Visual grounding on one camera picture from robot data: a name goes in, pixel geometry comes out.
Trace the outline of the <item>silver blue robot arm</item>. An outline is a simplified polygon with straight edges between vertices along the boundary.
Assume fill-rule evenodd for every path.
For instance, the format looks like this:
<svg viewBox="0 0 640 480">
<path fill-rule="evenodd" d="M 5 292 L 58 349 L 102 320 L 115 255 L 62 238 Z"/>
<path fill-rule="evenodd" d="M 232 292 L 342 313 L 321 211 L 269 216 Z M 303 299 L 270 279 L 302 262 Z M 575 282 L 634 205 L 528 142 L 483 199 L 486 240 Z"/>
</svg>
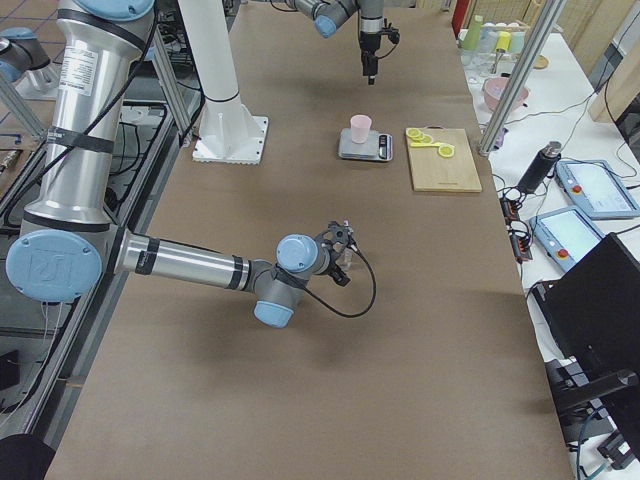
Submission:
<svg viewBox="0 0 640 480">
<path fill-rule="evenodd" d="M 358 17 L 358 44 L 362 75 L 374 85 L 379 61 L 393 52 L 400 32 L 384 16 L 384 2 L 378 0 L 284 1 L 282 12 L 299 12 L 311 19 L 323 38 L 334 35 L 352 16 Z"/>
<path fill-rule="evenodd" d="M 339 259 L 357 248 L 352 229 L 330 222 L 320 234 L 291 234 L 274 262 L 135 234 L 113 222 L 104 196 L 124 94 L 148 53 L 158 53 L 152 1 L 63 1 L 66 39 L 37 199 L 26 205 L 6 273 L 21 294 L 65 302 L 89 292 L 104 273 L 130 271 L 253 293 L 255 317 L 282 328 L 309 280 L 344 286 Z"/>
</svg>

